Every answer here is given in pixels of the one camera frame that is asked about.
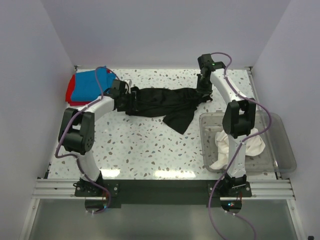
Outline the black t shirt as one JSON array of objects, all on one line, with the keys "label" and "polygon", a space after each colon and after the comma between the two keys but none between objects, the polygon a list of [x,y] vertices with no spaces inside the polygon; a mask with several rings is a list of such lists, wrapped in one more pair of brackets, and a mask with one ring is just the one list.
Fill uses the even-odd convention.
[{"label": "black t shirt", "polygon": [[133,87],[135,94],[133,106],[125,113],[129,116],[156,118],[163,117],[163,122],[178,132],[184,134],[194,119],[195,111],[202,103],[213,99],[199,94],[194,88],[142,88]]}]

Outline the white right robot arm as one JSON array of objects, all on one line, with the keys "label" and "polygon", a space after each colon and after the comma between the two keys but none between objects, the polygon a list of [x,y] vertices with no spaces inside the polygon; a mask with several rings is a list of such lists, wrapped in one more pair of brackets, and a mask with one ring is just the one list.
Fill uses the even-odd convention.
[{"label": "white right robot arm", "polygon": [[256,104],[254,99],[240,97],[240,90],[227,80],[227,67],[223,62],[215,62],[210,53],[197,58],[200,73],[197,75],[196,91],[208,97],[216,87],[226,103],[222,127],[228,136],[228,164],[220,186],[230,197],[235,196],[247,182],[245,158],[245,138],[255,126]]}]

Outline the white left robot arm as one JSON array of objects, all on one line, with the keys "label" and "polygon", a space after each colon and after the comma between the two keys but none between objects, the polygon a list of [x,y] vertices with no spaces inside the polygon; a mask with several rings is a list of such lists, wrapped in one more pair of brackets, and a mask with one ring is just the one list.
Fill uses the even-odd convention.
[{"label": "white left robot arm", "polygon": [[99,196],[104,190],[101,171],[93,155],[95,123],[113,111],[123,112],[131,105],[131,79],[115,79],[111,88],[106,89],[94,101],[80,107],[64,110],[55,150],[57,159],[74,157],[80,171],[80,178],[86,181],[86,191]]}]

